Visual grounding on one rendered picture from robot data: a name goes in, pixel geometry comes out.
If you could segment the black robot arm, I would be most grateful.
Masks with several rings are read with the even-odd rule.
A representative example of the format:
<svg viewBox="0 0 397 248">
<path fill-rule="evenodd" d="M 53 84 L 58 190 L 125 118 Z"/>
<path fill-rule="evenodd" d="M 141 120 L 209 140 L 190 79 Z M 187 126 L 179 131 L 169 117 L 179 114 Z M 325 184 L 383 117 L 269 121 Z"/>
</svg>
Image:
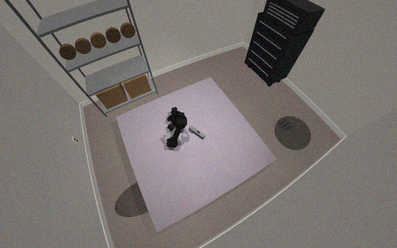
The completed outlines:
<svg viewBox="0 0 397 248">
<path fill-rule="evenodd" d="M 176 107 L 173 107 L 171 110 L 171 114 L 168 118 L 167 121 L 176 121 L 176 129 L 173 134 L 173 137 L 170 137 L 167 139 L 167 147 L 173 147 L 176 148 L 178 145 L 177 139 L 181 133 L 181 130 L 185 128 L 187 125 L 187 118 L 185 117 L 185 114 L 183 112 L 180 112 L 177 110 Z M 183 117 L 183 119 L 180 119 L 178 117 Z"/>
</svg>

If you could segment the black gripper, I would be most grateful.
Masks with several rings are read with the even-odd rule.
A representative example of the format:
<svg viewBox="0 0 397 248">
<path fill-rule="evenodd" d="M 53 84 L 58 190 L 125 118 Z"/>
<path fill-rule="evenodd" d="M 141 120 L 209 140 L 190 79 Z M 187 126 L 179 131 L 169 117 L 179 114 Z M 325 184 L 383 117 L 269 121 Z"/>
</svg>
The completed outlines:
<svg viewBox="0 0 397 248">
<path fill-rule="evenodd" d="M 176 121 L 172 121 L 171 125 L 168 125 L 167 128 L 172 131 L 176 127 Z"/>
</svg>

